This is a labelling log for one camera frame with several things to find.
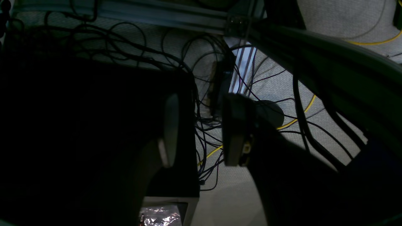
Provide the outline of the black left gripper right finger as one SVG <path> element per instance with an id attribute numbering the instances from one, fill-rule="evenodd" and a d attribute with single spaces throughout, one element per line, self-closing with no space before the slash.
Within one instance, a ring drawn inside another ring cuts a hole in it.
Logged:
<path id="1" fill-rule="evenodd" d="M 269 226 L 336 225 L 336 171 L 259 117 L 254 101 L 224 96 L 222 136 L 225 165 L 248 169 Z"/>

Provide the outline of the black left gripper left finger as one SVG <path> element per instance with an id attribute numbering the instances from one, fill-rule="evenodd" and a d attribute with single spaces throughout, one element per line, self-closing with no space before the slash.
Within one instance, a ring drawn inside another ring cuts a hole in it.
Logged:
<path id="1" fill-rule="evenodd" d="M 127 189 L 128 202 L 126 225 L 139 224 L 139 212 L 150 181 L 163 168 L 171 168 L 175 163 L 179 130 L 180 101 L 177 94 L 170 94 L 162 99 L 157 110 L 160 120 L 157 128 L 141 149 L 134 153 L 129 164 Z"/>

